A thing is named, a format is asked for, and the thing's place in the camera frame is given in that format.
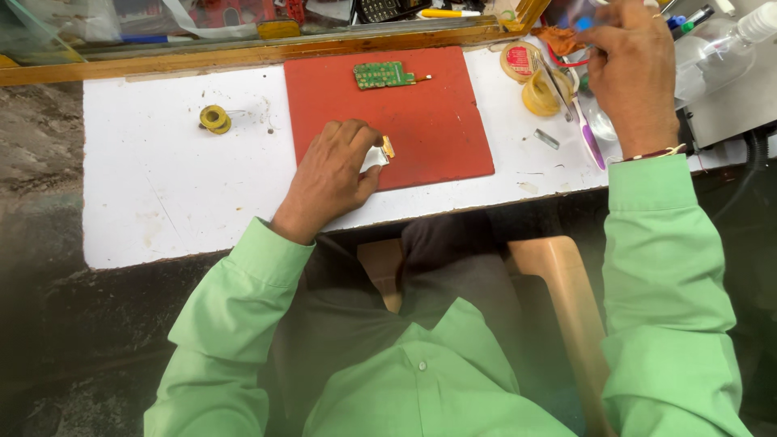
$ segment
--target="yellow pen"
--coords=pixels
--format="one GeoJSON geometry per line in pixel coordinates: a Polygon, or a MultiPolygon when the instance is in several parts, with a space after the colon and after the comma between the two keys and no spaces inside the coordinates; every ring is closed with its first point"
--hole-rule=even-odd
{"type": "Polygon", "coordinates": [[[423,9],[421,16],[427,18],[455,18],[459,16],[479,16],[480,12],[475,11],[448,11],[445,9],[423,9]]]}

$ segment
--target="red wire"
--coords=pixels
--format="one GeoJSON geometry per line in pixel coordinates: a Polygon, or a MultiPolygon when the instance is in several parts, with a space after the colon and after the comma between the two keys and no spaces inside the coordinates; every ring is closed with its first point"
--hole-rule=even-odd
{"type": "MultiPolygon", "coordinates": [[[[542,23],[543,26],[547,26],[548,25],[548,22],[545,21],[545,16],[539,16],[539,21],[540,21],[540,23],[542,23]]],[[[585,64],[588,63],[587,59],[584,59],[584,60],[579,61],[579,62],[573,62],[572,64],[567,64],[566,62],[561,62],[556,57],[556,54],[553,53],[553,49],[550,47],[550,44],[548,44],[548,43],[546,43],[546,44],[548,45],[548,53],[550,53],[550,60],[553,61],[553,63],[558,65],[559,67],[567,67],[567,68],[580,67],[581,65],[585,65],[585,64]]]]}

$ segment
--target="beige plastic chair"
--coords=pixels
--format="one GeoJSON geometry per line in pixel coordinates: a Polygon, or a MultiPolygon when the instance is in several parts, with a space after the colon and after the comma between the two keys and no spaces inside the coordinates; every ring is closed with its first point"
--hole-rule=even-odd
{"type": "Polygon", "coordinates": [[[610,373],[599,347],[605,330],[577,245],[568,236],[552,236],[511,241],[507,246],[511,255],[505,260],[508,271],[540,276],[548,286],[577,382],[587,434],[616,436],[601,404],[601,391],[610,373]]]}
{"type": "MultiPolygon", "coordinates": [[[[505,260],[505,266],[510,273],[540,276],[548,286],[577,382],[587,434],[615,437],[601,405],[601,391],[609,375],[599,348],[605,330],[577,245],[568,236],[553,236],[512,241],[507,246],[511,256],[505,260]]],[[[362,244],[357,248],[357,258],[383,295],[388,309],[397,313],[402,305],[402,296],[395,284],[402,264],[401,240],[362,244]]]]}

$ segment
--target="green circuit board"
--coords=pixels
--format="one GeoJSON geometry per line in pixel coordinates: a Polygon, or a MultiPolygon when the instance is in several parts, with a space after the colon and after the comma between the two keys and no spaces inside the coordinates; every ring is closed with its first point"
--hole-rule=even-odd
{"type": "Polygon", "coordinates": [[[368,62],[354,65],[356,83],[361,89],[382,88],[384,86],[413,85],[416,76],[402,70],[402,62],[368,62]]]}

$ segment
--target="clear plastic container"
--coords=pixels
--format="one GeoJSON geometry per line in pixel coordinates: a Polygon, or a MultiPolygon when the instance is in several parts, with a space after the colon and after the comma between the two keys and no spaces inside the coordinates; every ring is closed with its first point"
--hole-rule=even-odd
{"type": "MultiPolygon", "coordinates": [[[[755,63],[753,44],[777,33],[777,2],[766,2],[738,22],[711,19],[674,43],[674,105],[678,110],[747,73],[755,63]]],[[[591,130],[615,139],[612,122],[598,104],[588,109],[591,130]]]]}

